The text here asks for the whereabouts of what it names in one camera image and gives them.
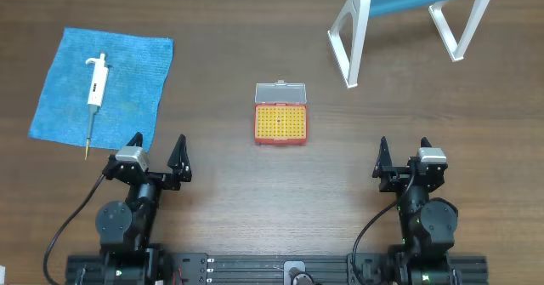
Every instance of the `white stand leg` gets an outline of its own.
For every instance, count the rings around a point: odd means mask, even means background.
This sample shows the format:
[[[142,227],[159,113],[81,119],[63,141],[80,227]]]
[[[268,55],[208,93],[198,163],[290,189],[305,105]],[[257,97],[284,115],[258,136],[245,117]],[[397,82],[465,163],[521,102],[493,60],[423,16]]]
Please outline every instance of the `white stand leg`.
[[[431,17],[433,17],[434,24],[438,28],[440,36],[442,37],[442,41],[444,42],[445,47],[448,49],[448,53],[450,54],[452,61],[456,62],[463,59],[465,51],[467,51],[467,47],[470,44],[470,40],[473,38],[474,32],[476,31],[478,23],[482,19],[489,2],[490,0],[474,1],[473,10],[470,13],[467,26],[465,27],[465,31],[459,40],[459,44],[457,44],[456,39],[453,37],[450,27],[445,20],[444,14],[442,14],[442,7],[447,3],[447,1],[437,2],[428,8],[428,11],[431,13]]]
[[[371,0],[348,0],[343,5],[331,30],[327,32],[332,50],[337,59],[338,67],[342,72],[344,81],[348,88],[357,86],[357,76],[359,75],[360,57],[363,53],[365,43],[366,25],[368,24],[368,14],[371,9]],[[353,18],[354,30],[351,42],[351,57],[348,59],[346,50],[340,39],[340,30],[351,14]]]

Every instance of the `brown wooden surface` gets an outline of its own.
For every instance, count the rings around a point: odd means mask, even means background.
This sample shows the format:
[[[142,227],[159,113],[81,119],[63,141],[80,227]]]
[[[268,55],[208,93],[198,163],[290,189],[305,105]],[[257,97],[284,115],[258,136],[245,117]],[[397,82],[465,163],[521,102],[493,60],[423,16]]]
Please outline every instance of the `brown wooden surface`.
[[[177,135],[193,181],[165,192],[153,241],[210,254],[347,254],[392,195],[371,168],[386,135],[395,163],[419,139],[450,168],[435,195],[460,209],[454,251],[486,254],[493,284],[541,280],[544,265],[544,0],[492,0],[465,60],[452,63],[428,11],[372,20],[360,86],[347,90],[326,31],[345,0],[0,0],[0,265],[45,283],[43,252],[109,153],[27,137],[65,26],[170,37],[175,52],[150,151],[166,170]],[[453,31],[471,0],[446,7]],[[306,146],[252,141],[255,83],[306,83]],[[94,216],[128,188],[106,181],[68,226],[49,268],[95,253]],[[389,213],[361,250],[400,240]]]

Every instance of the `yellow grid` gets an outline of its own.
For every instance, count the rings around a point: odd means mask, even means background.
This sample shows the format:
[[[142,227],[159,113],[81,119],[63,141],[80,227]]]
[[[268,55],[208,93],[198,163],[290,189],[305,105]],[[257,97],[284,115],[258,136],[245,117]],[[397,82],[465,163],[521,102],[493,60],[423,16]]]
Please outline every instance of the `yellow grid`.
[[[306,107],[299,105],[258,105],[255,135],[261,139],[305,139]]]

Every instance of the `orange container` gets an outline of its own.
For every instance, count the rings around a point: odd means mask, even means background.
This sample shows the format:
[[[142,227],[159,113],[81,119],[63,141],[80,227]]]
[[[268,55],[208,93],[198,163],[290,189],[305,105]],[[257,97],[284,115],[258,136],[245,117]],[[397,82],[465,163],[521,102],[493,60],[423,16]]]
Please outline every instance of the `orange container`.
[[[255,90],[255,141],[298,145],[308,138],[306,86],[301,83],[259,83]]]

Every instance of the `box lid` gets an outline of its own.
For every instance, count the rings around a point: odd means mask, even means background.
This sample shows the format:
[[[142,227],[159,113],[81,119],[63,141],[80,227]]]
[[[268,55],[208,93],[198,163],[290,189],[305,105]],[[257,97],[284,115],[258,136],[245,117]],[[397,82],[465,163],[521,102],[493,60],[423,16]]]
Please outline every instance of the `box lid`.
[[[289,103],[306,104],[306,84],[285,83],[258,83],[255,89],[255,103]]]

